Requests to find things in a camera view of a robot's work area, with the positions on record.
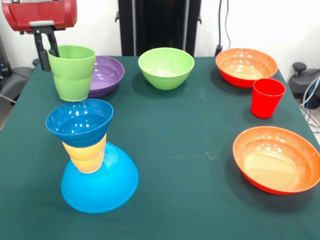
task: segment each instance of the purple bowl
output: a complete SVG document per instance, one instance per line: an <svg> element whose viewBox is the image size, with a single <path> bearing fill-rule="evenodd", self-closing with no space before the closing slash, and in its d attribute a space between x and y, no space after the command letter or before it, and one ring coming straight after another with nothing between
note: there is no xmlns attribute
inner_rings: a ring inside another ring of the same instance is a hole
<svg viewBox="0 0 320 240"><path fill-rule="evenodd" d="M96 56L88 98L101 98L112 92L125 74L124 66L109 56Z"/></svg>

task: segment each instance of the white wall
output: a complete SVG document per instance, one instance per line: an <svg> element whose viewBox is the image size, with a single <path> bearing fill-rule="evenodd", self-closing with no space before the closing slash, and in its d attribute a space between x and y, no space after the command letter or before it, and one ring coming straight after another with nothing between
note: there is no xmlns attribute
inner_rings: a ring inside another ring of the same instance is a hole
<svg viewBox="0 0 320 240"><path fill-rule="evenodd" d="M222 8L222 45L226 0ZM56 32L59 45L93 48L98 55L121 55L120 26L115 23L117 0L78 0L78 21L73 28ZM218 44L219 0L202 0L202 24L198 24L195 56L213 56ZM288 79L292 63L302 61L320 68L319 0L229 0L227 29L231 47L253 48L271 55ZM0 12L0 34L12 67L31 66L37 58L32 35L14 32ZM48 49L48 41L42 37Z"/></svg>
<svg viewBox="0 0 320 240"><path fill-rule="evenodd" d="M58 45L82 45L94 49L97 55L121 56L120 24L119 21L115 23L117 10L117 0L78 0L77 23L72 28L55 32ZM38 58L34 36L13 31L2 8L0 34L11 67L31 67L32 60ZM49 49L46 35L42 35L42 40Z"/></svg>
<svg viewBox="0 0 320 240"><path fill-rule="evenodd" d="M227 0L222 0L222 45ZM218 44L219 0L202 0L202 24L198 24L195 55L214 56ZM227 30L231 48L252 48L272 56L284 78L293 74L292 64L304 62L320 68L319 0L229 0Z"/></svg>

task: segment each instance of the green bowl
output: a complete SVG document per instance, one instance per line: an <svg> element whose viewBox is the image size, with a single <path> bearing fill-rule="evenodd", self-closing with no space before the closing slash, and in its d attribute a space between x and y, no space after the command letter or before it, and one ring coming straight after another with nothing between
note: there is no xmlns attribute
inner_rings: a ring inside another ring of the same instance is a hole
<svg viewBox="0 0 320 240"><path fill-rule="evenodd" d="M159 47L144 52L138 64L145 78L155 88L172 90L187 79L195 60L180 49Z"/></svg>

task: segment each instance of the dark blue bowl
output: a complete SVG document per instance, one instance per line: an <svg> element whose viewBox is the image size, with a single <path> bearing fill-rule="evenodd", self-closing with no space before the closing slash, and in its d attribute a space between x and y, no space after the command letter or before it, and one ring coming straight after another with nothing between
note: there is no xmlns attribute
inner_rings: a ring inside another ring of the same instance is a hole
<svg viewBox="0 0 320 240"><path fill-rule="evenodd" d="M46 118L45 126L67 145L84 148L105 136L113 115L108 102L88 98L59 106Z"/></svg>

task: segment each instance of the red cup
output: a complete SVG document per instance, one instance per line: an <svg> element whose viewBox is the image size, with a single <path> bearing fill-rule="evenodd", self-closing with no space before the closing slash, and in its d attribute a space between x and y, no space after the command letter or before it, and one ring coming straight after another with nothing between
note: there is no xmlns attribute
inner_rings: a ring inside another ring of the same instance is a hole
<svg viewBox="0 0 320 240"><path fill-rule="evenodd" d="M270 118L285 92L285 85L275 79L262 78L256 80L253 83L252 114L262 119Z"/></svg>

